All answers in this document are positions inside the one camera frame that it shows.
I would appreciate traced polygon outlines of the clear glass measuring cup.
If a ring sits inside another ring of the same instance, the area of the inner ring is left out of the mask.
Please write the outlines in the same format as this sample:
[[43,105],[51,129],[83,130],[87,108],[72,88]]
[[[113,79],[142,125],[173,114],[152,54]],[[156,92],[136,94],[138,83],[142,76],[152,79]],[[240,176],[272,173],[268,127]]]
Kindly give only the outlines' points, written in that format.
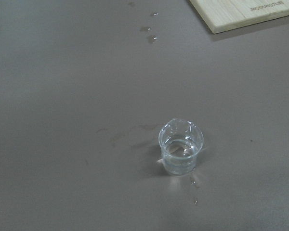
[[204,145],[204,136],[195,123],[173,118],[161,128],[158,142],[165,170],[180,176],[195,168],[197,155]]

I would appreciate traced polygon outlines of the wooden cutting board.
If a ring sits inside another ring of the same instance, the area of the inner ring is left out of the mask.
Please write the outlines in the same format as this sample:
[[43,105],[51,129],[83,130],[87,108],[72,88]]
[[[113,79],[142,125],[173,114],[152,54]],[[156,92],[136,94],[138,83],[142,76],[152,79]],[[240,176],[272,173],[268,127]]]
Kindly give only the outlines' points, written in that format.
[[289,0],[192,0],[213,34],[289,16]]

